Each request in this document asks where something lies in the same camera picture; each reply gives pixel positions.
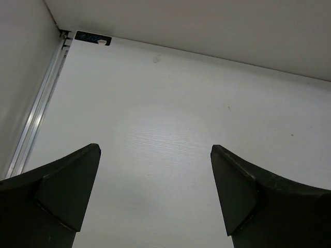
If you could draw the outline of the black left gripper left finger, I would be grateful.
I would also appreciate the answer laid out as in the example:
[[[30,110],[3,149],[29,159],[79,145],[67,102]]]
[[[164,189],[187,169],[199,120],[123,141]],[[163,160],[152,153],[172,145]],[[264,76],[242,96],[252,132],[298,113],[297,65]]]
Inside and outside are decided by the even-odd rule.
[[[1,181],[1,247],[72,247],[80,232],[101,149],[89,144]]]

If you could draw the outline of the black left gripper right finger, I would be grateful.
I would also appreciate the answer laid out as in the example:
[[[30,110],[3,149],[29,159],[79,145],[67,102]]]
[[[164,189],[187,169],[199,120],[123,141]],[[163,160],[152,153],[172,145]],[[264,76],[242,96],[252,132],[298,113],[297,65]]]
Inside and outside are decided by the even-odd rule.
[[[234,247],[330,247],[330,190],[278,176],[220,145],[210,158]]]

